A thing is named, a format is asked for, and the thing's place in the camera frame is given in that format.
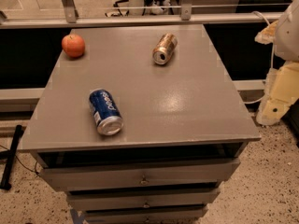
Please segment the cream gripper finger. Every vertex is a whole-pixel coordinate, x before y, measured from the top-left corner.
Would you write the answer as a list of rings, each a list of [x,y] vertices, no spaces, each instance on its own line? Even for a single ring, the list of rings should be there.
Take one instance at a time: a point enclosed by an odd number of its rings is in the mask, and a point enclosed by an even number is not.
[[[255,36],[254,40],[256,42],[258,42],[260,44],[264,44],[264,45],[273,43],[277,25],[278,25],[278,21],[274,21],[274,22],[270,23],[267,27],[262,29],[261,32],[259,32]]]
[[[264,126],[278,123],[298,99],[299,63],[285,62],[279,69],[271,68],[256,121]]]

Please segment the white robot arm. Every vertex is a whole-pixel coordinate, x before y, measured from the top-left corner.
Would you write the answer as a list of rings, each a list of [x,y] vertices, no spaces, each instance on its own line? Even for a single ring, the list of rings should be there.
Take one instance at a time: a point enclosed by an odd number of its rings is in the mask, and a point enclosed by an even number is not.
[[[259,124],[274,125],[299,99],[299,0],[293,0],[277,21],[255,36],[255,41],[272,43],[274,54],[285,61],[279,69],[269,70],[256,115]]]

